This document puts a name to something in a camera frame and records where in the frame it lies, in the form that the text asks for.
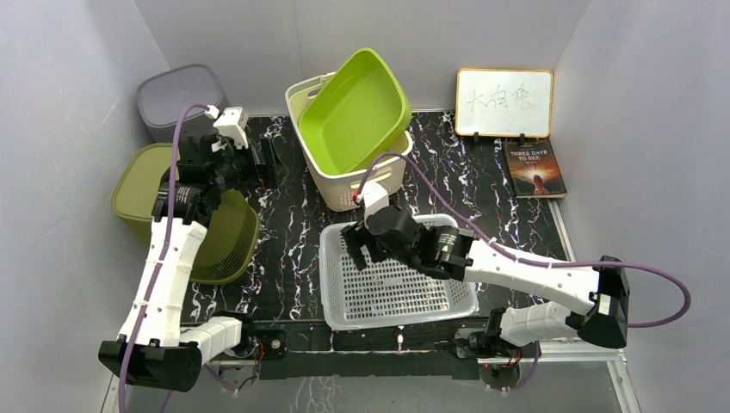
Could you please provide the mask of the pale green colander basket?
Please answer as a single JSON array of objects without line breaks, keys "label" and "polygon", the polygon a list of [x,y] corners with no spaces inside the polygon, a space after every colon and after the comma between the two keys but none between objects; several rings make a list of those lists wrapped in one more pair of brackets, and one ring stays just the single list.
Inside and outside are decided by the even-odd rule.
[{"label": "pale green colander basket", "polygon": [[324,318],[333,330],[363,330],[468,317],[479,309],[473,283],[436,280],[392,259],[360,271],[341,230],[326,226],[319,238],[319,278]]}]

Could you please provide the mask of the olive green slatted bin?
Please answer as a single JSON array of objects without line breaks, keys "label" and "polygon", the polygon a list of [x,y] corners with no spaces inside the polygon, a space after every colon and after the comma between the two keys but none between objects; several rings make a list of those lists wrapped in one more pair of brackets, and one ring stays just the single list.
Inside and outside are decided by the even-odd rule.
[{"label": "olive green slatted bin", "polygon": [[[159,181],[170,167],[170,144],[153,144],[132,157],[114,190],[114,215],[139,241],[151,240],[152,207]],[[221,195],[207,235],[201,244],[189,280],[222,285],[236,280],[248,268],[259,237],[260,220],[243,194],[232,189]]]}]

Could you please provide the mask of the lime green plastic basin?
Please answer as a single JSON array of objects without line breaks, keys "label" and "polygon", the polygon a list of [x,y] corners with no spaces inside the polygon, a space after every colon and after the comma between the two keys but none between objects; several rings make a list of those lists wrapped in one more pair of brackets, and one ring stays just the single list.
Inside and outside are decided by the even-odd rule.
[{"label": "lime green plastic basin", "polygon": [[405,90],[380,54],[364,47],[313,98],[298,127],[319,169],[337,176],[367,167],[410,121]]}]

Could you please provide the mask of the grey slatted bin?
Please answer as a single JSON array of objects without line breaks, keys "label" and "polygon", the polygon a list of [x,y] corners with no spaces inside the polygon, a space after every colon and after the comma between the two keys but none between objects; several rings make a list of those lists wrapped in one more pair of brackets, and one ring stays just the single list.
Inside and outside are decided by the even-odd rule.
[{"label": "grey slatted bin", "polygon": [[170,143],[180,113],[190,103],[230,106],[220,82],[206,65],[192,64],[145,80],[136,93],[139,114],[157,143]]}]

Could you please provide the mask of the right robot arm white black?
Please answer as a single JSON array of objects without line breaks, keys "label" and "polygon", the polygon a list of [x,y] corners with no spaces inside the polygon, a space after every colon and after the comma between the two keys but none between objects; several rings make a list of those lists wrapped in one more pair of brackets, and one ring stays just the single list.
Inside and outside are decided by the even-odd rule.
[{"label": "right robot arm white black", "polygon": [[522,309],[491,310],[486,329],[454,339],[472,357],[506,356],[541,340],[577,337],[602,348],[628,342],[629,287],[620,261],[603,257],[588,268],[569,268],[535,254],[479,239],[454,221],[428,224],[387,206],[341,231],[357,269],[391,259],[436,280],[488,283],[546,301]]}]

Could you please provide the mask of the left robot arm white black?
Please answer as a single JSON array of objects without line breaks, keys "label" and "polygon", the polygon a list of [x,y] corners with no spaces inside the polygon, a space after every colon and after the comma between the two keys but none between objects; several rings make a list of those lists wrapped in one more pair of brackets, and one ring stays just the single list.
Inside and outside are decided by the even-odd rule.
[{"label": "left robot arm white black", "polygon": [[225,312],[181,328],[195,258],[224,194],[277,185],[275,149],[212,133],[174,139],[152,203],[151,238],[130,312],[98,360],[124,385],[189,391],[205,364],[227,350],[246,358],[257,347],[251,318]]}]

